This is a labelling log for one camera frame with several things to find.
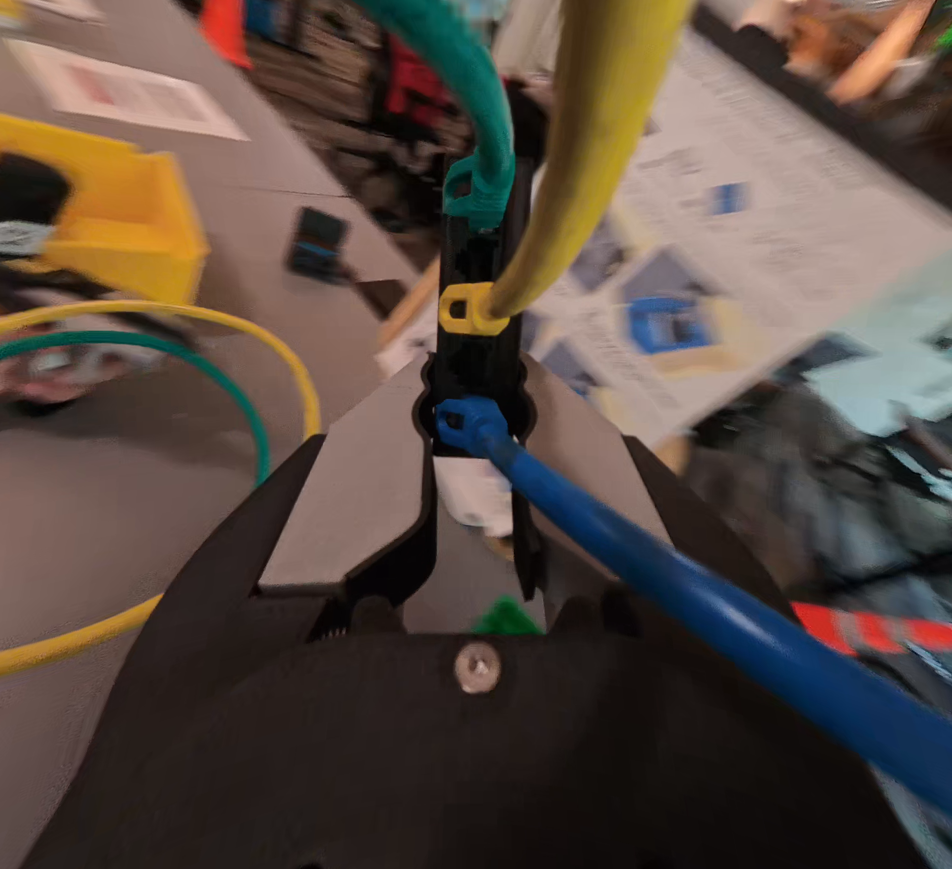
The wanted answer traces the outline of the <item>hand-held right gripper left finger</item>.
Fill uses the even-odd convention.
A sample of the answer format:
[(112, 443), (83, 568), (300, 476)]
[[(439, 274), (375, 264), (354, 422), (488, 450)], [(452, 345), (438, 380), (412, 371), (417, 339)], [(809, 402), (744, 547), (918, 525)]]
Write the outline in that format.
[(316, 594), (402, 606), (436, 561), (432, 436), (418, 355), (326, 434), (258, 581), (268, 597)]

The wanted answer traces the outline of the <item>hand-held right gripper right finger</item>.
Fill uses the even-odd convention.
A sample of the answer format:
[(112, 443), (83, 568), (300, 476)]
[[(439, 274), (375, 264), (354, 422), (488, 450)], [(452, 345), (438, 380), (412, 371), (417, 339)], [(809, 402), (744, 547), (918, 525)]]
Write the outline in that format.
[[(669, 535), (619, 429), (523, 354), (529, 425), (520, 443), (534, 457), (661, 542)], [(519, 494), (513, 495), (514, 560), (528, 600), (599, 599), (618, 579)]]

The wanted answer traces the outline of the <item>yellow plastic bin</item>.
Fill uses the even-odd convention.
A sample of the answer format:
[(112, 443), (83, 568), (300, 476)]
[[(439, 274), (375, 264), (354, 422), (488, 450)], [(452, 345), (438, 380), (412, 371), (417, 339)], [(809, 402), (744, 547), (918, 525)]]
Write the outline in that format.
[(54, 169), (68, 185), (34, 270), (69, 269), (118, 291), (193, 304), (208, 243), (172, 154), (3, 115), (2, 154)]

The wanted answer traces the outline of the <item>black network switch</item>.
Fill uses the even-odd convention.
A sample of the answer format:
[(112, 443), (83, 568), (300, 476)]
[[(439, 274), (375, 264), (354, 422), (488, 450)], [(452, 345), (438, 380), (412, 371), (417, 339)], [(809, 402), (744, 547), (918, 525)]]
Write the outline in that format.
[[(440, 252), (441, 288), (463, 282), (488, 282), (500, 275), (522, 239), (530, 215), (534, 163), (517, 157), (515, 179), (501, 226), (471, 234), (464, 219), (443, 218)], [(468, 395), (494, 400), (511, 433), (524, 438), (535, 419), (525, 389), (527, 369), (521, 357), (522, 316), (491, 338), (449, 334), (438, 326), (436, 353), (428, 381), (430, 404)]]

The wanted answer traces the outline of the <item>white paper sheet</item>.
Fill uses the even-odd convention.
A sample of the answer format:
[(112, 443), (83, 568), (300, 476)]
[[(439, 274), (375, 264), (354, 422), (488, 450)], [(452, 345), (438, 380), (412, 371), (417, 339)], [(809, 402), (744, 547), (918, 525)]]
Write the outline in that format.
[(36, 42), (6, 39), (5, 44), (57, 112), (249, 141), (208, 91), (193, 82)]

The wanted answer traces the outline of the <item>instruction sheet on stand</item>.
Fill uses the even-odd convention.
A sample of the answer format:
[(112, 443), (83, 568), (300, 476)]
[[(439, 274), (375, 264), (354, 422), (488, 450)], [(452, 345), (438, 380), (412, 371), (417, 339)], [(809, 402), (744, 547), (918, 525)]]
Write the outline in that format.
[(377, 335), (377, 351), (383, 352), (409, 328), (418, 316), (434, 303), (441, 290), (442, 262), (435, 257), (393, 310), (387, 315)]

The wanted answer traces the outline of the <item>printed instruction sheet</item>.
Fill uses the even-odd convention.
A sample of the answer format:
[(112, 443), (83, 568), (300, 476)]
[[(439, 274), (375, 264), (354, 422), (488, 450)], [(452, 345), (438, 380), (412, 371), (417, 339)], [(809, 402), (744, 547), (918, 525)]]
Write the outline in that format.
[(820, 340), (866, 432), (950, 404), (950, 215), (695, 31), (613, 203), (522, 349), (661, 444)]

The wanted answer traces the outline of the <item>red office chair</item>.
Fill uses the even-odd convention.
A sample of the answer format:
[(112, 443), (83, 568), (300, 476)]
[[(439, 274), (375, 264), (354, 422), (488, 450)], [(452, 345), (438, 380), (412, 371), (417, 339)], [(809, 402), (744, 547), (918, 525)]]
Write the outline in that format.
[(426, 128), (435, 128), (454, 102), (443, 81), (408, 46), (388, 34), (385, 111)]

